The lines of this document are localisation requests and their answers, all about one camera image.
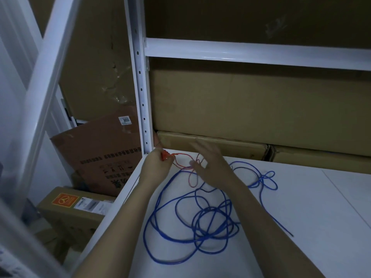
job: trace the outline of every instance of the red wire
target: red wire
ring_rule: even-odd
[[[176,157],[176,155],[186,155],[186,156],[188,156],[189,158],[191,158],[191,159],[194,161],[194,159],[192,158],[191,155],[186,154],[186,153],[173,153],[173,154],[170,154],[170,155],[173,155],[174,158],[175,158],[175,163],[173,163],[175,167],[177,167],[177,168],[179,168],[179,169],[183,169],[183,170],[192,170],[192,172],[194,172],[194,169],[193,169],[192,167],[190,167],[190,166],[183,166],[183,165],[180,165],[180,164],[178,163],[178,161],[177,161],[177,157]],[[201,164],[201,163],[204,161],[204,158],[202,158],[202,160],[200,161],[200,159],[198,158],[199,155],[200,155],[200,154],[197,154],[196,162],[198,162],[199,164]],[[189,176],[188,176],[188,184],[189,184],[190,187],[195,188],[195,187],[198,185],[198,176],[197,176],[197,182],[196,182],[196,185],[195,185],[195,186],[192,186],[192,185],[191,185],[191,174],[189,174]]]

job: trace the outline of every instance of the hand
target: hand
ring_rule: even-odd
[[[203,140],[196,140],[196,142],[192,142],[191,145],[204,156],[207,161],[206,168],[203,168],[195,161],[190,162],[192,168],[194,168],[204,182],[223,191],[227,191],[231,184],[241,182],[234,174],[227,161],[225,161],[216,145],[207,143]]]
[[[144,160],[142,170],[139,175],[139,183],[147,185],[154,190],[164,181],[169,174],[174,156],[169,156],[162,161],[161,152],[163,149],[155,148]]]

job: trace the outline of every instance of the person's left hand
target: person's left hand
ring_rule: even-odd
[[[139,183],[141,185],[149,186],[155,190],[169,174],[175,157],[169,156],[169,158],[162,161],[162,151],[163,149],[161,148],[155,148],[144,160],[139,175]]]

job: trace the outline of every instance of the orange sticker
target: orange sticker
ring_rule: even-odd
[[[52,204],[70,208],[77,199],[79,199],[79,197],[76,195],[60,193]]]

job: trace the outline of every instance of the coiled blue cable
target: coiled blue cable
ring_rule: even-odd
[[[266,210],[266,208],[263,205],[263,201],[262,201],[262,192],[263,192],[263,189],[265,187],[268,188],[268,189],[270,189],[270,190],[277,190],[278,189],[277,183],[272,179],[275,176],[276,173],[274,171],[269,171],[269,172],[267,172],[265,174],[262,174],[252,164],[247,163],[247,162],[243,162],[243,161],[234,161],[234,162],[230,163],[229,165],[232,166],[235,163],[242,163],[242,164],[246,164],[246,165],[249,165],[249,166],[252,167],[252,168],[247,168],[247,167],[242,167],[241,166],[241,167],[236,167],[236,168],[233,168],[232,167],[232,169],[233,169],[233,171],[235,171],[237,169],[247,169],[247,170],[252,171],[256,175],[257,181],[254,182],[251,185],[248,185],[248,188],[251,189],[251,188],[258,188],[258,187],[260,187],[260,191],[259,191],[259,202],[260,202],[261,206],[263,207],[263,209],[271,216],[271,218],[284,231],[286,231],[288,234],[290,234],[293,237],[293,234],[291,234],[282,224],[280,224],[278,222],[278,220],[276,220]],[[165,265],[181,264],[181,263],[189,260],[197,251],[202,252],[202,253],[206,253],[206,254],[210,254],[210,255],[221,253],[221,252],[223,252],[227,248],[228,240],[230,238],[234,237],[240,231],[239,224],[241,224],[241,223],[240,222],[235,222],[230,217],[231,212],[232,212],[232,202],[231,202],[231,200],[230,199],[227,199],[225,193],[222,190],[219,190],[217,188],[214,188],[214,189],[209,190],[209,191],[205,190],[203,188],[203,186],[205,185],[205,182],[199,188],[196,188],[195,190],[193,190],[191,192],[188,192],[188,193],[186,193],[186,194],[184,194],[182,196],[179,196],[177,198],[174,198],[174,199],[166,202],[164,205],[161,205],[160,206],[161,198],[162,198],[165,190],[169,187],[169,185],[174,181],[174,179],[180,173],[191,173],[191,174],[194,174],[194,175],[197,176],[196,173],[187,171],[187,170],[185,170],[185,168],[179,170],[176,174],[173,175],[173,177],[168,181],[168,183],[164,186],[164,188],[160,192],[160,195],[158,196],[157,201],[156,201],[155,209],[153,210],[152,214],[150,215],[149,219],[147,220],[146,225],[144,227],[144,231],[143,231],[143,243],[144,243],[144,246],[145,246],[145,248],[146,248],[149,256],[155,262],[160,263],[160,264],[165,264]],[[271,187],[269,187],[269,186],[267,186],[265,184],[264,180],[267,180],[267,179],[270,180],[274,184],[274,187],[273,188],[271,188]],[[200,195],[197,195],[197,192],[198,191],[204,191],[206,193],[211,193],[211,192],[214,192],[216,190],[220,191],[223,194],[223,197],[224,197],[224,201],[222,201],[217,207],[211,206],[205,197],[200,196]],[[194,215],[191,224],[187,224],[186,222],[184,222],[180,218],[180,216],[178,214],[178,209],[177,209],[178,208],[178,204],[181,201],[183,201],[185,199],[188,199],[188,198],[194,198],[197,206],[200,208],[200,210]],[[202,208],[201,205],[199,204],[199,200],[205,201],[205,203],[207,204],[207,207],[206,208]],[[193,231],[193,239],[176,239],[176,238],[172,238],[172,237],[166,235],[160,229],[160,227],[158,226],[157,216],[156,216],[157,212],[159,212],[161,209],[163,209],[165,206],[167,206],[168,204],[170,204],[173,201],[177,201],[176,204],[175,204],[175,215],[177,216],[177,218],[180,220],[180,222],[184,226],[186,226],[187,228],[189,228],[189,229],[191,229]],[[202,219],[202,217],[204,217],[208,213],[212,213],[212,217],[211,217],[210,223],[209,223],[207,229],[202,229],[201,226],[200,226],[200,220]],[[212,223],[214,221],[214,218],[215,218],[216,214],[221,214],[225,218],[225,220],[219,225],[219,227],[215,231],[211,232],[210,231],[210,228],[211,228],[211,225],[212,225]],[[181,260],[178,260],[178,261],[163,261],[163,260],[160,260],[160,259],[155,258],[152,255],[151,251],[149,250],[148,245],[147,245],[147,242],[146,242],[146,230],[147,230],[147,227],[148,227],[149,224],[151,224],[151,226],[160,234],[160,236],[162,238],[164,238],[164,239],[166,239],[166,240],[168,240],[170,242],[175,242],[175,243],[194,244],[195,249],[187,257],[185,257],[185,258],[183,258]],[[224,244],[223,248],[221,248],[218,251],[214,251],[214,252],[205,251],[205,250],[201,249],[202,244],[206,240],[209,240],[209,239],[225,240],[225,244]]]

